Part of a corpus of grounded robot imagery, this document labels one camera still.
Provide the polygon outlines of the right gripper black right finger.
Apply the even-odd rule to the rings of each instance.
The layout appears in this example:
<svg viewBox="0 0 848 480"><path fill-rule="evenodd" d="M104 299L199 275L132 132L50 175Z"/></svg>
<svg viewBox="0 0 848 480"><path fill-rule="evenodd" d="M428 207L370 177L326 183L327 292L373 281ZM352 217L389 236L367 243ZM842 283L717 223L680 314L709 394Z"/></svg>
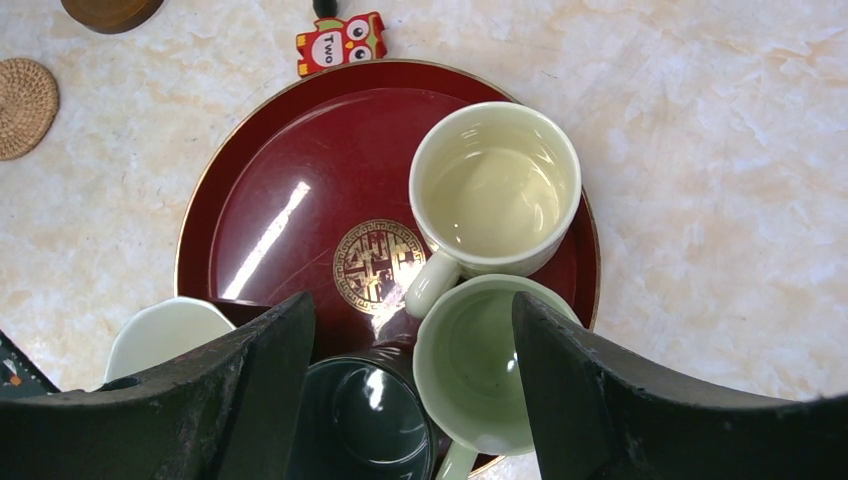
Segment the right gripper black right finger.
<svg viewBox="0 0 848 480"><path fill-rule="evenodd" d="M677 372L527 292L512 325L545 479L843 479L847 398L789 401Z"/></svg>

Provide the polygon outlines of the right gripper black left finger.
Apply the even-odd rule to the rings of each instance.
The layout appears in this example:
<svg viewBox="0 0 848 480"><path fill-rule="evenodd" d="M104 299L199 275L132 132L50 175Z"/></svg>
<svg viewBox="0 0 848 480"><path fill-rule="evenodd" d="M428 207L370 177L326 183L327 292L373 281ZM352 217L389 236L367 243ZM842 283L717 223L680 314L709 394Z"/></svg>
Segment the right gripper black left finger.
<svg viewBox="0 0 848 480"><path fill-rule="evenodd" d="M281 479L315 333L297 293L236 330L106 383L1 404L5 479Z"/></svg>

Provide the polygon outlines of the white faceted cup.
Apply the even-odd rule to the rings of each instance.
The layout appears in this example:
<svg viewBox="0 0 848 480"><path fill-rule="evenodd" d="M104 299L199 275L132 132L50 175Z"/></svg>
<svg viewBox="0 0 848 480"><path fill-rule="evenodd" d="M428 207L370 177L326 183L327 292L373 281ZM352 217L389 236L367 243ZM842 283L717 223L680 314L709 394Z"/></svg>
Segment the white faceted cup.
<svg viewBox="0 0 848 480"><path fill-rule="evenodd" d="M178 296L140 310L114 340L106 383L159 365L236 329L212 303Z"/></svg>

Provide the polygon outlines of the woven rattan coaster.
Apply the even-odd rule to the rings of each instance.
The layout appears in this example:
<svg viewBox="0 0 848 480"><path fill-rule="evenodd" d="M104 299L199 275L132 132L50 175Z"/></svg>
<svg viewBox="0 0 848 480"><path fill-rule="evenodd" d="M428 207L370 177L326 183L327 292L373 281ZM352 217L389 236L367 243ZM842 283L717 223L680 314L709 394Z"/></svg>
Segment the woven rattan coaster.
<svg viewBox="0 0 848 480"><path fill-rule="evenodd" d="M59 88L51 71L27 58L1 61L1 160L32 151L59 110Z"/></svg>

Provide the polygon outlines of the dark brown wooden coaster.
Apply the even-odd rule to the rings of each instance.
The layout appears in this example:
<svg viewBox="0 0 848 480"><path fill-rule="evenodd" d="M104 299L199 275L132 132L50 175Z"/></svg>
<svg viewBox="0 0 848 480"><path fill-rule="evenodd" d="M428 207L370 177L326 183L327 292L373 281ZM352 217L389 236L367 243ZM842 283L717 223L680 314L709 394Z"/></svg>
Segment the dark brown wooden coaster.
<svg viewBox="0 0 848 480"><path fill-rule="evenodd" d="M151 18L163 0L62 0L66 12L77 22L100 34L132 30Z"/></svg>

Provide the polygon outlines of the dark green mug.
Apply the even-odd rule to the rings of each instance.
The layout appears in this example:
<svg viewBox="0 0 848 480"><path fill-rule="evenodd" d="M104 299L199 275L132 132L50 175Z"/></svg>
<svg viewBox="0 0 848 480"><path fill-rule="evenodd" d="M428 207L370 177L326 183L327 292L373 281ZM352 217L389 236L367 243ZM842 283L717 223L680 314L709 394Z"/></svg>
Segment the dark green mug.
<svg viewBox="0 0 848 480"><path fill-rule="evenodd" d="M411 353L377 346L308 368L285 476L429 479L438 447Z"/></svg>

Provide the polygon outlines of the light green mug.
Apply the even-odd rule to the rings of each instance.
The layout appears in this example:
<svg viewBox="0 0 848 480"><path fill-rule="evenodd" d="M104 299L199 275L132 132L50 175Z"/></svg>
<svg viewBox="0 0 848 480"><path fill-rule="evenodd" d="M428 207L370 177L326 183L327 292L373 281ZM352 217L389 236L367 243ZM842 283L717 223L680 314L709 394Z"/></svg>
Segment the light green mug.
<svg viewBox="0 0 848 480"><path fill-rule="evenodd" d="M451 439L439 479L465 479L478 455L534 451L512 328L526 291L577 323L557 293L528 278L489 274L441 296L418 331L413 374L425 410Z"/></svg>

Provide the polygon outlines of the red round tray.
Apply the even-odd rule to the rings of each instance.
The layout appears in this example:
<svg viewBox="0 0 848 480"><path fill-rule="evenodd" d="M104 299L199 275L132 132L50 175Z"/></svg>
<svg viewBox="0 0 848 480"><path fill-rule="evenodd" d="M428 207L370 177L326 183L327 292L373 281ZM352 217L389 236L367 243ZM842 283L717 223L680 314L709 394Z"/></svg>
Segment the red round tray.
<svg viewBox="0 0 848 480"><path fill-rule="evenodd" d="M235 325L307 292L312 359L387 353L411 371L404 294L428 256L409 204L425 134L496 85L411 59L334 67L268 99L222 144L189 203L175 291Z"/></svg>

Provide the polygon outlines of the cream ceramic mug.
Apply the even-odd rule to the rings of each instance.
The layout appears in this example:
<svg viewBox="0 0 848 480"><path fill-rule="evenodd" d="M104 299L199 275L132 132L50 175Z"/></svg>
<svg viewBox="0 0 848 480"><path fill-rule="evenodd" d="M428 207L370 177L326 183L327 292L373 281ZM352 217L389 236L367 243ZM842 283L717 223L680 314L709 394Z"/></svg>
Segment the cream ceramic mug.
<svg viewBox="0 0 848 480"><path fill-rule="evenodd" d="M540 270L564 240L581 190L572 141L530 107L489 101L439 120L409 171L409 204L431 255L407 289L407 312L424 318L460 278Z"/></svg>

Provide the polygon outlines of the red owl number tag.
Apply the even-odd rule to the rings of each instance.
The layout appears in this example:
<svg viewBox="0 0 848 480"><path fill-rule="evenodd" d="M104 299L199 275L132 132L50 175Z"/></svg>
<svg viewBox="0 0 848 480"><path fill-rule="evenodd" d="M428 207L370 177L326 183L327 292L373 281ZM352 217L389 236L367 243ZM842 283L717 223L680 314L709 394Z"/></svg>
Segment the red owl number tag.
<svg viewBox="0 0 848 480"><path fill-rule="evenodd" d="M296 36L301 58L297 73L301 78L328 68L359 61L381 59L387 54L385 30L379 12L352 16L348 20L331 17L314 22L314 30Z"/></svg>

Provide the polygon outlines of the light blue tripod stand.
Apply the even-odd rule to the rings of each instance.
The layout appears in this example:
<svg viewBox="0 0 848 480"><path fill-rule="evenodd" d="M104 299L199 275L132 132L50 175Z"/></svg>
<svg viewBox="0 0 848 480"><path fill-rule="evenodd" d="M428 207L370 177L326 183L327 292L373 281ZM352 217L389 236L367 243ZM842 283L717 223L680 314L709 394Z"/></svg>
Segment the light blue tripod stand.
<svg viewBox="0 0 848 480"><path fill-rule="evenodd" d="M313 0L312 7L318 19L334 18L339 11L337 0Z"/></svg>

